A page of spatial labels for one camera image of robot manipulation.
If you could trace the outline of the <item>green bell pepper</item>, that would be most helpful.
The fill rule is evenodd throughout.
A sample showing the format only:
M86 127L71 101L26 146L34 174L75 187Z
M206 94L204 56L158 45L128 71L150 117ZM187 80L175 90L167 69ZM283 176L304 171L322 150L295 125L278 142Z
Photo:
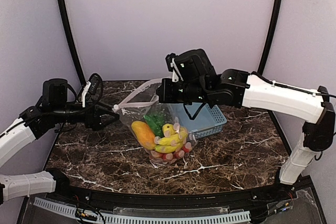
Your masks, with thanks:
M155 136L164 137L162 127L169 120L167 113L150 112L143 116L145 122L150 127Z

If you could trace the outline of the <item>clear zip top bag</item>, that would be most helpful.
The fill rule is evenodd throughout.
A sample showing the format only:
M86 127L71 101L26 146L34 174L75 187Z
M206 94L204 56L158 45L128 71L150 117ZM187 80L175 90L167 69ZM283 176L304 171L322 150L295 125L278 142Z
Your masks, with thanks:
M157 166L172 165L189 156L197 140L169 104L160 103L156 94L162 79L152 79L113 106L120 121Z

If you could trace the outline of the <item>yellow banana bunch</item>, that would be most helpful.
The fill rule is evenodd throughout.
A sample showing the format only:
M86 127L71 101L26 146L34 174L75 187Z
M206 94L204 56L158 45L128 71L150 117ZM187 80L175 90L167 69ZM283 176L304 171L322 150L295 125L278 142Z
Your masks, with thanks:
M179 123L164 124L162 126L163 138L154 138L154 150L158 153L168 154L180 150L187 142L188 130Z

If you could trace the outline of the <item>orange mango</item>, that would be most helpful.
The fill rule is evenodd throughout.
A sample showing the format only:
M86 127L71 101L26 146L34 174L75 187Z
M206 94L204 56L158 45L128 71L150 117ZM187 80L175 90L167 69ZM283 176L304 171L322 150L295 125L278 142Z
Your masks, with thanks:
M150 129L150 127L142 121L134 121L131 124L131 129L133 133L135 134L136 139L138 140L139 144L147 149L147 150L153 150L155 149L155 135Z

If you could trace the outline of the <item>light blue plastic basket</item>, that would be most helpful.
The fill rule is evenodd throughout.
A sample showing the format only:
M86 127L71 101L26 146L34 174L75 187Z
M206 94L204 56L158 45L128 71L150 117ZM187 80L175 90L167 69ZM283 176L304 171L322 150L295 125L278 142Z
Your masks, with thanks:
M168 108L173 119L178 118L180 125L192 132L196 139L220 133L227 122L217 105L210 108L208 104L205 104L194 120L190 120L183 104L169 104Z

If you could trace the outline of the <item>red lychee bunch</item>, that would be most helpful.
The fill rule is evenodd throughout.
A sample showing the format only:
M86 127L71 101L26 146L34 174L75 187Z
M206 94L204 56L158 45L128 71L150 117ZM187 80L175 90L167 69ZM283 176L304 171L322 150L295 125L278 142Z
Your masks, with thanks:
M186 143L180 150L173 153L162 154L156 151L148 151L151 161L159 164L172 164L179 159L187 156L191 152L192 146Z

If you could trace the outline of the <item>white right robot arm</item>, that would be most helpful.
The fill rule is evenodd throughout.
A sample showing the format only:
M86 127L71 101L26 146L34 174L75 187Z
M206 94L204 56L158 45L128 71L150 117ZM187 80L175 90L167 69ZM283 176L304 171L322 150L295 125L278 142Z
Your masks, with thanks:
M164 78L156 91L161 103L258 108L304 120L299 141L280 169L281 184L294 184L315 155L332 145L335 110L325 87L298 88L255 71L227 69L217 74L203 49L169 54L165 61L172 77Z

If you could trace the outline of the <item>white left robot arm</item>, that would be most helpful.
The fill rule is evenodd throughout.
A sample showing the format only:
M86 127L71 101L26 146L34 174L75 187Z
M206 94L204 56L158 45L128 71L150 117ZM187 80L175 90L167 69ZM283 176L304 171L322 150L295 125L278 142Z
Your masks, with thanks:
M18 151L41 138L56 125L82 123L88 129L101 130L119 120L112 108L93 99L97 90L103 90L101 77L94 73L82 88L81 95L68 101L73 87L66 79L54 78L43 83L43 93L36 105L27 108L1 133L1 165ZM64 191L69 178L57 168L23 175L1 175L1 202L18 197Z

